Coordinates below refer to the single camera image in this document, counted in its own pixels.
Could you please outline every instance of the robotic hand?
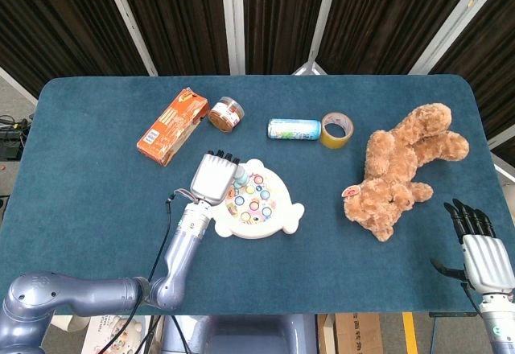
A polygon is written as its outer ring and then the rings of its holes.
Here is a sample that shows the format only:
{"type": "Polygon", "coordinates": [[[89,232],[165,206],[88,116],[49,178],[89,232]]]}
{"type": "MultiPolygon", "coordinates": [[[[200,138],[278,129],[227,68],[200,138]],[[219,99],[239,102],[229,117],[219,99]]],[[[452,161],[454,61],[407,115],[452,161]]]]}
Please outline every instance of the robotic hand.
{"type": "Polygon", "coordinates": [[[167,276],[82,280],[53,272],[24,274],[14,280],[0,307],[0,354],[44,354],[40,347],[57,307],[68,305],[81,316],[117,314],[146,303],[173,311],[183,300],[187,272],[211,220],[210,207],[221,203],[238,179],[239,159],[218,150],[202,158],[184,210],[165,253],[167,276]]]}
{"type": "Polygon", "coordinates": [[[445,203],[463,250],[465,270],[453,270],[431,259],[443,275],[461,281],[465,294],[483,318],[494,354],[515,354],[515,304],[512,303],[515,276],[506,248],[496,238],[492,223],[479,209],[453,199],[445,203]],[[470,289],[483,295],[479,307],[470,289]]]}

